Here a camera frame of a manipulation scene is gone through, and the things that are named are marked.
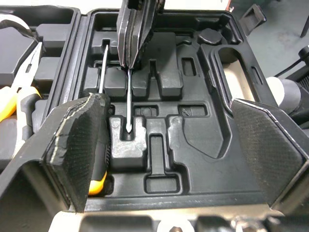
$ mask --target screwdriver shaft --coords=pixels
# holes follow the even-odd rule
[[[126,130],[128,133],[132,130],[131,118],[132,118],[132,90],[131,90],[131,78],[132,70],[127,72],[127,96],[126,96]]]
[[[108,53],[108,45],[106,45],[105,52],[104,52],[104,55],[103,55],[101,79],[100,79],[100,85],[99,85],[99,89],[98,89],[99,93],[103,93],[104,76],[105,76],[105,72],[106,72],[106,63],[107,63],[107,53]]]

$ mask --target floor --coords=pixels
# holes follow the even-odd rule
[[[300,38],[309,15],[309,0],[275,0],[263,11],[267,22],[256,28],[248,40],[265,77],[269,77],[298,60],[298,52],[309,45],[309,33]],[[304,65],[301,62],[281,78]]]

